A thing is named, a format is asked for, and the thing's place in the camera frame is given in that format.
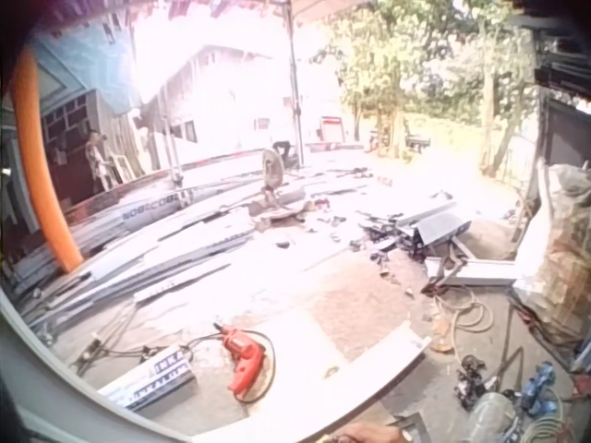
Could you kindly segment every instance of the red power drill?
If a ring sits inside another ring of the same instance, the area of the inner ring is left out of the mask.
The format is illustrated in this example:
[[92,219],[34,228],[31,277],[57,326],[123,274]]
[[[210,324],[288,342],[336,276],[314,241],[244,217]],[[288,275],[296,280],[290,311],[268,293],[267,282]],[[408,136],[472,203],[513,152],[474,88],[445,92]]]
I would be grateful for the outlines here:
[[252,385],[259,374],[265,348],[238,328],[219,323],[213,323],[213,326],[222,333],[223,346],[236,360],[234,378],[228,389],[235,395],[240,395]]

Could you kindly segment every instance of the orange pipe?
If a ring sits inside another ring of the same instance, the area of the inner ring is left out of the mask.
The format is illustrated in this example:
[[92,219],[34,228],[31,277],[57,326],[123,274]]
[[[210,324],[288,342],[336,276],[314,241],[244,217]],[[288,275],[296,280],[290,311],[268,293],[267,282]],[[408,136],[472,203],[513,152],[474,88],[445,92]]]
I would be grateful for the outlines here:
[[30,201],[45,240],[66,272],[83,261],[72,234],[67,228],[52,177],[49,175],[41,130],[37,62],[31,49],[20,54],[10,85],[12,105],[17,119],[18,145]]

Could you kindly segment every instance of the hand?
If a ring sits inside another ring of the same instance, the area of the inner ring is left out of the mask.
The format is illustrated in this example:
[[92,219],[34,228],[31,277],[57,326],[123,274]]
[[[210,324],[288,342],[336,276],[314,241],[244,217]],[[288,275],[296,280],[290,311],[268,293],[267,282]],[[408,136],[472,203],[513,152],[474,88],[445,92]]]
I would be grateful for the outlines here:
[[400,429],[372,423],[353,423],[335,433],[338,443],[408,443]]

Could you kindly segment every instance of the miter saw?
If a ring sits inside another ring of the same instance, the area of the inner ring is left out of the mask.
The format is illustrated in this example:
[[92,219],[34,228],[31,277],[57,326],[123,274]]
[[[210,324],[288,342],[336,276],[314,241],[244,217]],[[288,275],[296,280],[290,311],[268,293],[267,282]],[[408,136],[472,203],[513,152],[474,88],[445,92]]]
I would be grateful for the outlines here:
[[283,147],[282,142],[275,142],[272,149],[266,149],[262,152],[262,179],[265,184],[262,192],[265,196],[265,207],[267,208],[280,208],[275,196],[275,190],[283,184],[283,175],[285,173],[283,160],[289,150],[289,148],[285,150],[282,156],[279,153],[281,147]]
[[251,217],[269,221],[288,217],[303,210],[303,208],[287,206],[297,201],[302,201],[302,204],[305,204],[304,198],[306,194],[303,188],[286,188],[285,192],[280,196],[276,194],[277,189],[283,185],[285,159],[288,159],[290,148],[289,142],[278,141],[273,143],[270,149],[265,149],[262,152],[264,186],[260,191],[263,197],[252,201],[248,205],[248,214]]

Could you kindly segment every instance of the saw blade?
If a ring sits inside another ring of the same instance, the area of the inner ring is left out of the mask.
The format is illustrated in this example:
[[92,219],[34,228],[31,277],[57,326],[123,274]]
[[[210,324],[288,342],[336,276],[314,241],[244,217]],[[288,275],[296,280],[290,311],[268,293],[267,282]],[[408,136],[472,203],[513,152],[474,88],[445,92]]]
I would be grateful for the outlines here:
[[267,187],[277,189],[283,184],[283,159],[275,150],[262,152],[262,175]]

